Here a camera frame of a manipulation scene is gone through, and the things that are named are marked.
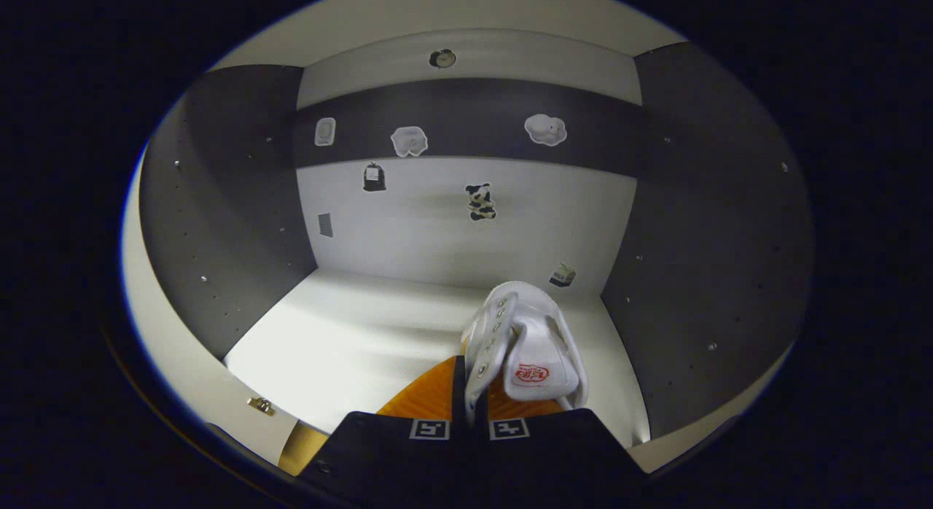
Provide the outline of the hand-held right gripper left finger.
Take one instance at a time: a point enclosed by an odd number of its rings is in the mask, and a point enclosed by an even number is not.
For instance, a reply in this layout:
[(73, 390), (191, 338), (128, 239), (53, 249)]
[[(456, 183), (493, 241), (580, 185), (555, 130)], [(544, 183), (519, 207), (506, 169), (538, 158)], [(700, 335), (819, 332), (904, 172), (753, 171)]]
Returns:
[(297, 477), (339, 499), (453, 499), (467, 462), (464, 358), (450, 357), (390, 402), (353, 411)]

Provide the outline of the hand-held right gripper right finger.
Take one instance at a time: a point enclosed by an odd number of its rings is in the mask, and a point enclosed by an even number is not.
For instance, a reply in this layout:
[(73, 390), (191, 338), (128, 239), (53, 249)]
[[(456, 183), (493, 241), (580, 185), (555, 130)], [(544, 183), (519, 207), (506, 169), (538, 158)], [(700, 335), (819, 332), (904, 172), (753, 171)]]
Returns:
[(495, 420), (477, 407), (469, 451), (470, 499), (633, 499), (649, 482), (590, 409)]

